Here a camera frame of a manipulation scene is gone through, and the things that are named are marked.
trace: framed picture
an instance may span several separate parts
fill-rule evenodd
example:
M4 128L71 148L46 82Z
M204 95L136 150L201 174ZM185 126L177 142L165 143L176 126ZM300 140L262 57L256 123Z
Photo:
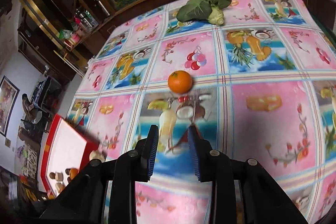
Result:
M0 83L0 133L6 136L9 118L19 89L4 76Z

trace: metal bolt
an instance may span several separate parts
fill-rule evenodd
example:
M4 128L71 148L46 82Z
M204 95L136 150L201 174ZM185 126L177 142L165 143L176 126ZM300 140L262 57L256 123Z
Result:
M247 163L249 165L255 166L255 165L257 165L258 162L255 159L248 159Z
M98 160L98 159L93 159L93 160L90 161L90 165L93 166L93 167L96 167L100 164L101 164L101 161Z
M214 157L219 156L219 151L218 150L211 150L210 155L214 156Z
M136 157L138 154L139 154L139 153L138 153L138 151L136 151L136 150L131 150L131 151L128 152L128 155L129 155L130 157Z

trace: white wall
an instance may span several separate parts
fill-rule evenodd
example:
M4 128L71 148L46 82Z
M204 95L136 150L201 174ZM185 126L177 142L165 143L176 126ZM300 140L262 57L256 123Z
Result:
M17 131L24 115L22 108L22 94L27 93L28 97L30 97L37 81L42 77L42 74L21 53L14 51L1 70L0 81L3 76L6 76L20 90L7 127L6 138L11 140L10 148L5 146L5 137L0 134L0 166L15 173L14 156Z

